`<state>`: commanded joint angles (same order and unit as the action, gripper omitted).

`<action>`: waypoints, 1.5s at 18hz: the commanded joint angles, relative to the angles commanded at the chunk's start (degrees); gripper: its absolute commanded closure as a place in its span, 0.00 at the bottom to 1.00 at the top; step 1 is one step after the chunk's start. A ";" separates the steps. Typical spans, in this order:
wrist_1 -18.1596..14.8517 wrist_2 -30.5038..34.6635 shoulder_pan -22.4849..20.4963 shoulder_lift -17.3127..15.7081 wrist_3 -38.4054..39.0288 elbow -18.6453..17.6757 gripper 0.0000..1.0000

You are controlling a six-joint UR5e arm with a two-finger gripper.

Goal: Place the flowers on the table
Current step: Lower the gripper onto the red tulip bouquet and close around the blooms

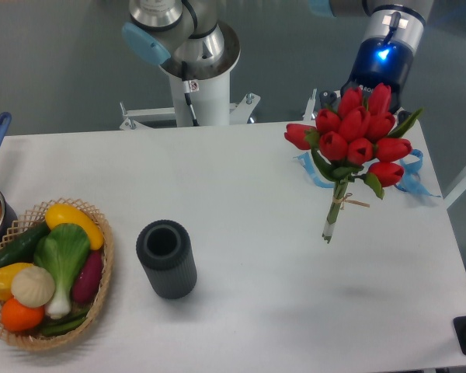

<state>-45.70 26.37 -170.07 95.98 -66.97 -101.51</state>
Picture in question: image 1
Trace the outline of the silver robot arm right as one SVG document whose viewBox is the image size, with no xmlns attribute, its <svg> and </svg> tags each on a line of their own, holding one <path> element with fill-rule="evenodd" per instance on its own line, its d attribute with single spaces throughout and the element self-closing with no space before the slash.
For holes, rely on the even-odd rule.
<svg viewBox="0 0 466 373">
<path fill-rule="evenodd" d="M 341 92 L 361 87 L 370 94 L 378 84 L 391 88 L 389 110 L 401 107 L 401 95 L 412 67 L 432 1 L 310 1 L 320 16 L 368 16 L 366 28 L 347 82 Z"/>
</svg>

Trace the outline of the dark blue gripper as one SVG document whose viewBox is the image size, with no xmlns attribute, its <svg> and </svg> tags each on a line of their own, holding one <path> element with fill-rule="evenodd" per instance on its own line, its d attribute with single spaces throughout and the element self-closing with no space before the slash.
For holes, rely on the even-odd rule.
<svg viewBox="0 0 466 373">
<path fill-rule="evenodd" d="M 383 44 L 383 41 L 374 37 L 360 45 L 349 78 L 340 89 L 341 95 L 350 88 L 360 86 L 364 95 L 369 96 L 379 83 L 384 83 L 391 88 L 390 105 L 401 105 L 413 53 L 404 44 L 395 41 Z"/>
</svg>

